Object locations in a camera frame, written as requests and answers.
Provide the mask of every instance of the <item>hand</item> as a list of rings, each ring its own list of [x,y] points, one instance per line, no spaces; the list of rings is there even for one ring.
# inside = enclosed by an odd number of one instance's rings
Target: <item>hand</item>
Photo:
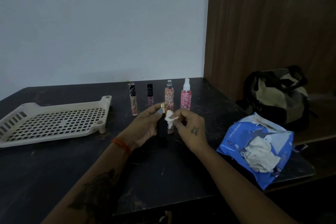
[[[205,122],[204,118],[187,109],[179,109],[174,112],[174,116],[178,116],[178,120],[174,120],[178,133],[187,147],[196,153],[199,150],[208,147],[207,139],[205,138]],[[186,120],[187,125],[184,126],[181,121]]]
[[[155,136],[157,121],[162,114],[157,113],[160,103],[141,112],[117,138],[123,140],[131,150],[142,146],[150,137]]]

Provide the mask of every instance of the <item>pink spray bottle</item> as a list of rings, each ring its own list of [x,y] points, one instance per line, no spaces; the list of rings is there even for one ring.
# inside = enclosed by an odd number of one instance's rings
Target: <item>pink spray bottle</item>
[[[183,90],[181,91],[181,108],[190,110],[191,104],[191,90],[189,84],[189,78],[186,78],[183,85]]]

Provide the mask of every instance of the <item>black cap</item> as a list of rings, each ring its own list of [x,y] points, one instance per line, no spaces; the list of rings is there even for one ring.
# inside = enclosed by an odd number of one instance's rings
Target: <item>black cap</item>
[[[153,84],[147,84],[147,97],[153,97]]]
[[[134,83],[129,83],[128,84],[128,89],[129,89],[129,96],[134,97],[135,96],[135,85],[134,85]]]

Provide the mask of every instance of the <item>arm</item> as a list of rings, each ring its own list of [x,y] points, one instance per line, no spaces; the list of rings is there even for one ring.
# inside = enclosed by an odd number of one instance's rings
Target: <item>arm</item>
[[[156,113],[160,103],[140,113],[117,138],[131,150],[156,134]],[[111,143],[90,169],[78,180],[42,222],[43,224],[102,223],[111,203],[116,201],[116,185],[128,159],[124,148]]]
[[[297,223],[227,163],[207,143],[204,119],[185,109],[174,121],[182,140],[199,158],[241,223]],[[187,125],[181,123],[186,119]]]

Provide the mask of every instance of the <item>blue plastic package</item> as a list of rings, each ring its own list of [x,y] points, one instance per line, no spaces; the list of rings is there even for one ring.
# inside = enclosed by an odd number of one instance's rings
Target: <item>blue plastic package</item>
[[[241,156],[241,152],[245,151],[245,147],[257,136],[269,140],[271,152],[280,157],[280,161],[272,173],[261,173],[252,170]],[[228,129],[223,141],[217,148],[217,152],[234,158],[241,166],[254,175],[259,186],[265,190],[287,163],[292,152],[293,137],[294,133],[292,131],[287,131],[278,124],[254,113],[242,118]]]

